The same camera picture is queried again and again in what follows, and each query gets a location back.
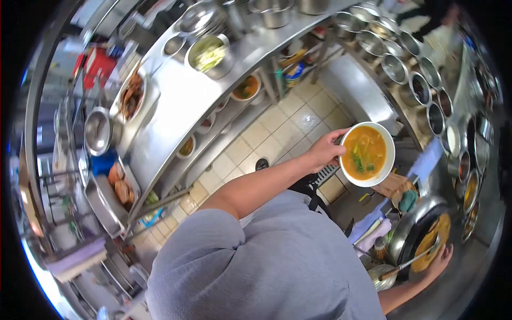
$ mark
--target wooden handle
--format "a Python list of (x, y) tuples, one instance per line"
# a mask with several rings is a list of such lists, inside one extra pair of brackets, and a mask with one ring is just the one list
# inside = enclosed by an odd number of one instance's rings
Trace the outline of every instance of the wooden handle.
[(387, 278), (391, 277), (392, 275), (397, 274), (399, 271), (400, 271), (400, 268), (398, 268), (398, 267), (393, 268), (389, 271), (386, 271), (379, 276), (379, 281), (384, 281)]

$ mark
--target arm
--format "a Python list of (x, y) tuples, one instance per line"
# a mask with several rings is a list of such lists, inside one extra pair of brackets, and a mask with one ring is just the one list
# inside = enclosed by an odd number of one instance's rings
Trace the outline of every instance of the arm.
[(310, 173), (317, 173), (327, 164), (345, 154), (345, 147), (333, 142), (348, 129), (339, 129), (322, 136), (303, 155), (269, 168), (233, 179), (217, 190), (199, 208), (221, 209), (238, 220)]
[(403, 285), (378, 292), (383, 313), (390, 313), (429, 286), (444, 271), (452, 255), (453, 244), (449, 248), (443, 245), (420, 281), (409, 281)]

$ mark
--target tiled floor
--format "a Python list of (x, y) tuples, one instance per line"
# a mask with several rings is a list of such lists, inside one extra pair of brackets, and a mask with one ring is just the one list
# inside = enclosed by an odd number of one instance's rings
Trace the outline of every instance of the tiled floor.
[[(181, 199), (169, 217), (160, 221), (151, 232), (136, 237), (139, 249), (159, 250), (181, 222), (218, 188), (232, 179), (254, 172), (256, 161), (266, 158), (271, 165), (303, 154), (322, 135), (342, 127), (352, 120), (342, 110), (343, 105), (332, 92), (318, 82), (304, 79), (276, 106), (271, 106), (250, 125), (194, 183), (189, 196)], [(341, 170), (318, 191), (326, 203), (332, 203), (344, 191), (341, 181), (349, 182)]]

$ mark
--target shelf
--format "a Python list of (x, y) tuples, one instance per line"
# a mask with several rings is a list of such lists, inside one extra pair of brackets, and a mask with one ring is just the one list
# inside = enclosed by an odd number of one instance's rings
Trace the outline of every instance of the shelf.
[(230, 99), (224, 109), (216, 113), (216, 119), (210, 131), (205, 135), (194, 133), (197, 141), (197, 147), (190, 158), (179, 159), (175, 157), (163, 172), (160, 180), (155, 184), (153, 190), (160, 199), (165, 197), (172, 188), (178, 184), (181, 178), (186, 174), (190, 167), (196, 162), (203, 152), (214, 142), (214, 140), (221, 134), (226, 126), (233, 121), (239, 114), (241, 114), (250, 102), (256, 99), (261, 94), (266, 94), (265, 89), (262, 87), (260, 92), (252, 99), (246, 102), (238, 102)]

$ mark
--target orange soup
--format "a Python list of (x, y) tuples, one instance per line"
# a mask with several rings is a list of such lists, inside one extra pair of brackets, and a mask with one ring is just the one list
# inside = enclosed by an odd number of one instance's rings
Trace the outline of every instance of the orange soup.
[(382, 135), (372, 127), (355, 128), (343, 142), (347, 153), (342, 156), (343, 167), (357, 180), (376, 176), (386, 160), (386, 143)]

